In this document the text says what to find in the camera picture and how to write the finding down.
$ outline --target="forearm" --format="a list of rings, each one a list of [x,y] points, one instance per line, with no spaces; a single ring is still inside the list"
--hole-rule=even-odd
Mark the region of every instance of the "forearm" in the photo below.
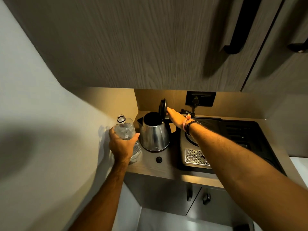
[[[307,228],[308,192],[305,189],[231,140],[198,124],[191,124],[189,132],[225,189],[261,228]]]
[[[110,231],[116,216],[128,161],[115,163],[104,184],[69,229]]]

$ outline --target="kettle lid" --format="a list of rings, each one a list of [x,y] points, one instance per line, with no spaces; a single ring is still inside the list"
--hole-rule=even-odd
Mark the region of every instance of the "kettle lid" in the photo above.
[[[158,113],[162,120],[164,120],[167,115],[167,107],[168,107],[167,100],[166,99],[161,100],[158,108]]]

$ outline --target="plastic water bottle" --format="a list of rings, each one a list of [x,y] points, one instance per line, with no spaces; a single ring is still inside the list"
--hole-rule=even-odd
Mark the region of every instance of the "plastic water bottle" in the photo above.
[[[133,120],[131,118],[125,118],[124,115],[119,115],[117,117],[117,123],[113,129],[115,133],[123,140],[130,140],[136,134]],[[137,140],[134,145],[133,155],[130,159],[130,162],[136,162],[140,153],[141,147],[139,145],[139,141]]]

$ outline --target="lower cabinet door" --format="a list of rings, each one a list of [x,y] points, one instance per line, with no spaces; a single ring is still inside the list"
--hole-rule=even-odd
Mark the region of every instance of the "lower cabinet door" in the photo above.
[[[202,187],[187,216],[232,227],[249,224],[253,230],[252,219],[223,189]]]
[[[143,208],[185,216],[201,186],[126,172],[124,182]]]

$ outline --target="kettle spout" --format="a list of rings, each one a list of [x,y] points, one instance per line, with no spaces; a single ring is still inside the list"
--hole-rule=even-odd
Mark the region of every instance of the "kettle spout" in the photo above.
[[[139,118],[137,122],[138,122],[139,128],[141,129],[141,127],[143,127],[143,117]]]

